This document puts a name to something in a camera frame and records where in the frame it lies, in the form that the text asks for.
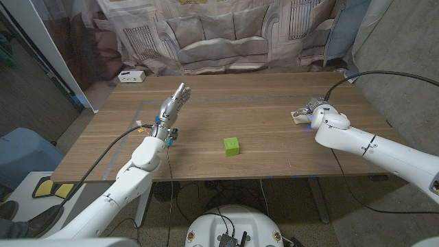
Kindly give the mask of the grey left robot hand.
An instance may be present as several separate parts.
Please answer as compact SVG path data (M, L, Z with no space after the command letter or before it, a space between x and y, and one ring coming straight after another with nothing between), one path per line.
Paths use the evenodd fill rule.
M169 136L169 130L178 118L178 112L191 97L191 89L181 83L174 94L162 103L156 125L152 128L151 136L164 141Z

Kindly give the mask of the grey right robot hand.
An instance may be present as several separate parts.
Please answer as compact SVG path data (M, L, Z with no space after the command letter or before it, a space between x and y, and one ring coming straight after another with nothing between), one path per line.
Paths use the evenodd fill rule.
M311 97L311 100L305 105L305 107L292 112L292 116L298 117L301 115L311 115L317 107L325 104L331 105L332 103L323 97Z

